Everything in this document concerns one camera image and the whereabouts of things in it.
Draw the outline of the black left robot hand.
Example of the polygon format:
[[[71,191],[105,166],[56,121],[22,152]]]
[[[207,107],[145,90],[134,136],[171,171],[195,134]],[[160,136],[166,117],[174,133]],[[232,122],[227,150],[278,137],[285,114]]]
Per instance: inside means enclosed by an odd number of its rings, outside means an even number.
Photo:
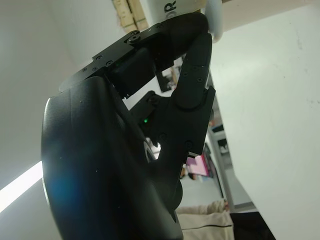
[[[134,30],[48,99],[43,185],[65,240],[181,240],[188,157],[203,152],[212,37],[192,12]]]

